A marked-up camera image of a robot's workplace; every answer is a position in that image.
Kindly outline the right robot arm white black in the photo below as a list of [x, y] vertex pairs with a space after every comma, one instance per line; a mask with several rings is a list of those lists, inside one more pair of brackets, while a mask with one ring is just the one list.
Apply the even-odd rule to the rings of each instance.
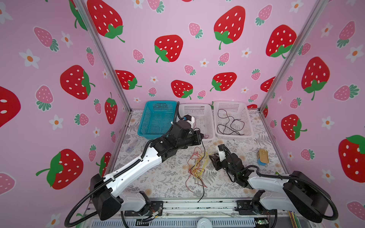
[[231, 182], [247, 189], [257, 190], [251, 205], [256, 214], [263, 210], [281, 210], [299, 213], [314, 223], [337, 220], [339, 213], [331, 196], [302, 172], [290, 175], [270, 175], [260, 172], [256, 165], [243, 166], [233, 153], [219, 151], [209, 156], [214, 168], [224, 170]]

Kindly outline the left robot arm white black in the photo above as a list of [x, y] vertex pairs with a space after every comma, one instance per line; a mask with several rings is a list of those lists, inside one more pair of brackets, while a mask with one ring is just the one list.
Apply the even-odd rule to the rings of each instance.
[[[194, 124], [195, 117], [180, 116], [176, 109], [174, 123], [169, 130], [161, 137], [149, 140], [139, 157], [104, 177], [97, 174], [91, 178], [90, 193], [70, 211], [64, 226], [74, 227], [96, 215], [100, 220], [107, 220], [122, 210], [141, 212], [142, 215], [148, 213], [151, 201], [144, 192], [123, 194], [123, 191], [141, 175], [176, 155], [178, 150], [200, 145], [204, 135], [193, 128]], [[71, 222], [75, 212], [88, 199], [92, 201], [96, 211]]]

